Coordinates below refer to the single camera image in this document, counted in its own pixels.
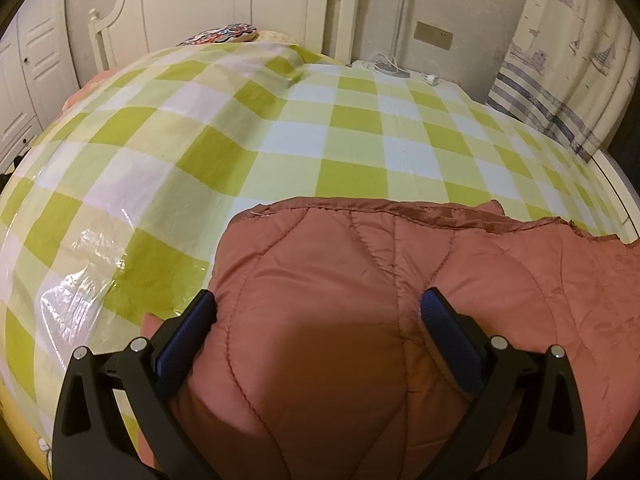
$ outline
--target sailboat pattern curtain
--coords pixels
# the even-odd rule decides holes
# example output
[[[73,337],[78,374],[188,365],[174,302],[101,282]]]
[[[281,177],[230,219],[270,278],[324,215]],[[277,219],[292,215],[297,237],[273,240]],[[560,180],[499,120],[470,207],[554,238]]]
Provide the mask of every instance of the sailboat pattern curtain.
[[[640,42],[614,0],[527,0],[486,103],[588,160],[639,69]]]

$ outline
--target bed headboard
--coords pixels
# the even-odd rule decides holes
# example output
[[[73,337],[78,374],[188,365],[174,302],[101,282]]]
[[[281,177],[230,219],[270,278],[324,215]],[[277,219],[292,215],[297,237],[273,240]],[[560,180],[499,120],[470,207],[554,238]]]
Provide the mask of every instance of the bed headboard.
[[[350,63],[358,0],[340,0],[335,58]],[[116,0],[100,19],[90,13],[89,34],[98,70],[124,67],[141,56],[177,45],[229,23],[283,32],[322,51],[327,0]]]

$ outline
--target blue gripper pad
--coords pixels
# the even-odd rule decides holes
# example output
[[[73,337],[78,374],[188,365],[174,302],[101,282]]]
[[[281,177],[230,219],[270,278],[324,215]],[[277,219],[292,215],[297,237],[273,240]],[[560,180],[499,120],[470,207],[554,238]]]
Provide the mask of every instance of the blue gripper pad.
[[[159,397],[165,399],[178,392],[211,325],[216,322],[217,310],[213,294],[201,290],[180,317],[162,324],[157,332],[162,347],[152,357]]]
[[[457,314],[436,288],[422,295],[420,316],[460,389],[478,397],[485,384],[482,329],[472,318]]]

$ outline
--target gray wall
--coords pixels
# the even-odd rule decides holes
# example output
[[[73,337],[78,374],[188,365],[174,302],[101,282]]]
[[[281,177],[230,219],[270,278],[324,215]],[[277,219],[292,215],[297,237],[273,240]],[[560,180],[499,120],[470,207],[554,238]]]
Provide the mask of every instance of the gray wall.
[[[388,54],[398,0],[360,0],[354,58],[370,60]],[[408,0],[398,47],[399,64],[411,70],[439,70],[473,99],[484,102],[509,47],[525,0]],[[66,0],[72,55],[80,84],[96,74],[89,42],[89,10],[105,16],[114,0]],[[331,0],[325,51],[332,53],[337,26],[337,0]],[[453,33],[449,51],[413,39],[420,20]]]

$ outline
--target checkered tablecloth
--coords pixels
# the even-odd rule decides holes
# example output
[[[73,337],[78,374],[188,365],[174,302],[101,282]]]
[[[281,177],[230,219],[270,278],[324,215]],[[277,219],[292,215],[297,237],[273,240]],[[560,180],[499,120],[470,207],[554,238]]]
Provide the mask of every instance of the checkered tablecloth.
[[[495,198],[622,228],[583,161],[455,85],[275,43],[146,56],[42,134],[0,196],[0,374],[28,422],[50,439],[72,349],[121,349],[145,312],[181,312],[231,217],[293,196]]]

